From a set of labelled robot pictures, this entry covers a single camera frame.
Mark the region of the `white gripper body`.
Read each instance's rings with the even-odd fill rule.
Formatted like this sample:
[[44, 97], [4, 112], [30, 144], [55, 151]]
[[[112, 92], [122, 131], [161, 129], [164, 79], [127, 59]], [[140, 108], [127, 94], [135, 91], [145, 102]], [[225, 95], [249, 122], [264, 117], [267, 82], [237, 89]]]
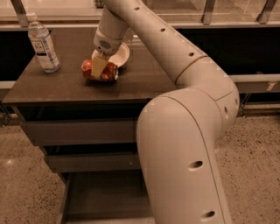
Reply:
[[98, 28], [94, 35], [95, 50], [106, 56], [114, 55], [119, 50], [122, 41], [123, 35], [117, 30]]

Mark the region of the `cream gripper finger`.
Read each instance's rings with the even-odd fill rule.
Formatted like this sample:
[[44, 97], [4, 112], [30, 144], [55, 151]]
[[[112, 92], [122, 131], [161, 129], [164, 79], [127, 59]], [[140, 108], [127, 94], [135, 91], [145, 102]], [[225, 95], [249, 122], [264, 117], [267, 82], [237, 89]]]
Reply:
[[102, 75], [103, 70], [107, 66], [109, 58], [102, 52], [93, 52], [92, 54], [92, 73], [94, 78], [99, 78]]

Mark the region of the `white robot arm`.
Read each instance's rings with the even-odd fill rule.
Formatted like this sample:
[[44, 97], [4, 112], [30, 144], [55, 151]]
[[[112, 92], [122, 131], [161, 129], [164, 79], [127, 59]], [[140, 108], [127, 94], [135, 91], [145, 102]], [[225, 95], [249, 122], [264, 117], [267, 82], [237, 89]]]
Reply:
[[136, 126], [156, 224], [232, 224], [214, 144], [235, 123], [240, 105], [236, 85], [142, 0], [103, 2], [94, 36], [94, 74], [132, 29], [176, 86], [147, 103]]

